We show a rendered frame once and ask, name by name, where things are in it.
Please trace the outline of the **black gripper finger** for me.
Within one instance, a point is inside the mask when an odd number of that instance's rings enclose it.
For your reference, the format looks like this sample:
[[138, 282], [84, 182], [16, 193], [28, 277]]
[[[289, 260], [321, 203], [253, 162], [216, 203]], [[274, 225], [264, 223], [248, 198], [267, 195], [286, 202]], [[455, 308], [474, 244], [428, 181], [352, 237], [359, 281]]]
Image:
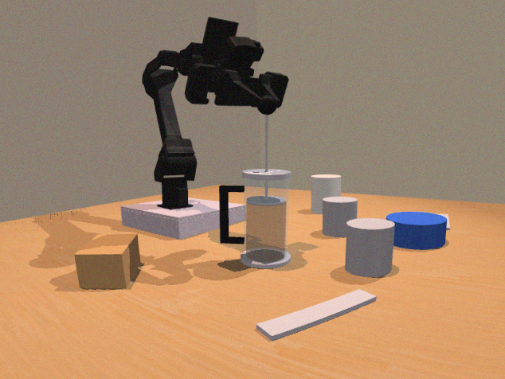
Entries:
[[260, 74], [257, 86], [256, 86], [256, 91], [255, 93], [259, 96], [262, 97], [264, 95], [270, 95], [275, 98], [277, 107], [279, 106], [279, 99], [277, 96], [274, 94], [272, 91], [272, 83], [273, 83], [273, 78], [272, 75], [268, 74]]
[[217, 106], [260, 106], [262, 99], [242, 84], [238, 71], [224, 69], [214, 103]]

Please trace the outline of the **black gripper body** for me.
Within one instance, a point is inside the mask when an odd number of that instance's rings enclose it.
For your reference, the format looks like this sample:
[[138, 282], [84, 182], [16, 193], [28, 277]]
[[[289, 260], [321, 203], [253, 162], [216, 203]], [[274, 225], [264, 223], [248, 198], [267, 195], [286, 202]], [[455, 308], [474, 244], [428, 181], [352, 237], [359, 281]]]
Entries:
[[[212, 64], [194, 63], [190, 68], [185, 90], [186, 99], [189, 102], [192, 104], [208, 104], [209, 100], [206, 98], [207, 93], [215, 92], [215, 95], [217, 94], [221, 72], [223, 70], [217, 70], [216, 63], [220, 64], [220, 62], [221, 61], [213, 61]], [[249, 72], [248, 69], [229, 68], [227, 66], [225, 66], [225, 68], [238, 71], [242, 84], [255, 93], [259, 79], [250, 77], [251, 72]], [[280, 107], [286, 92], [288, 76], [274, 72], [265, 72], [264, 74], [272, 75], [272, 91], [279, 99], [280, 103], [278, 107]]]

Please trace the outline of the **blue cylinder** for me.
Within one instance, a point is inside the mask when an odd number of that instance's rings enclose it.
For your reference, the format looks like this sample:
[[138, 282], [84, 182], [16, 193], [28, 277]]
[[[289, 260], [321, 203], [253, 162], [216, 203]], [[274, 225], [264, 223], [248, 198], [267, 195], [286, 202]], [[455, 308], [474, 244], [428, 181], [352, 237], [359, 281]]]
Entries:
[[386, 216], [395, 223], [393, 246], [429, 250], [444, 246], [447, 218], [426, 212], [398, 212]]

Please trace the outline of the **brown cube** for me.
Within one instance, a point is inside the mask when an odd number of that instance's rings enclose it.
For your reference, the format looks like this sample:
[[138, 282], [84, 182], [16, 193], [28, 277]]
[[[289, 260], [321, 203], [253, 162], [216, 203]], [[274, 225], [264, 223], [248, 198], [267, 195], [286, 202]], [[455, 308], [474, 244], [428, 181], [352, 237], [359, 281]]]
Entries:
[[127, 288], [140, 265], [138, 233], [92, 238], [75, 253], [80, 288]]

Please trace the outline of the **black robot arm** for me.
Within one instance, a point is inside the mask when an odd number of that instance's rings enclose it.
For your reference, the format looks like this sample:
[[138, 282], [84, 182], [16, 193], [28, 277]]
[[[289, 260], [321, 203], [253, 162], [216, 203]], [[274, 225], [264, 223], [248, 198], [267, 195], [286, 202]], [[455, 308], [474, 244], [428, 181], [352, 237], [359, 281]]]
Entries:
[[[186, 49], [177, 51], [162, 50], [146, 65], [143, 82], [146, 94], [155, 103], [155, 111], [162, 139], [162, 149], [155, 167], [155, 181], [162, 183], [162, 204], [158, 207], [184, 209], [188, 204], [187, 181], [194, 181], [197, 159], [190, 139], [183, 139], [174, 109], [171, 90], [178, 78], [178, 72], [188, 76], [195, 64], [216, 63], [217, 70], [243, 68], [251, 72], [254, 61], [260, 61], [264, 48], [259, 41], [249, 37], [236, 37], [239, 23], [219, 18], [208, 18], [202, 43], [191, 42]], [[161, 69], [161, 66], [174, 67], [174, 70]], [[177, 70], [178, 69], [178, 70]], [[164, 175], [183, 175], [184, 177], [164, 178]]]

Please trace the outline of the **glass french press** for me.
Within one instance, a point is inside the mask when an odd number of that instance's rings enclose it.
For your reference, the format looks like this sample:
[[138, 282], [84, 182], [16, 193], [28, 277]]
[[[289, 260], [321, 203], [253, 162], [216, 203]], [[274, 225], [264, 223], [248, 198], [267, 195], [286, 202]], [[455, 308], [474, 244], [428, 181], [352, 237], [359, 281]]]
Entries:
[[[289, 178], [291, 171], [268, 169], [268, 115], [276, 100], [261, 97], [266, 115], [265, 169], [244, 170], [243, 186], [219, 186], [220, 242], [244, 244], [240, 261], [253, 268], [280, 268], [290, 263], [288, 245]], [[244, 237], [229, 236], [229, 192], [244, 193]]]

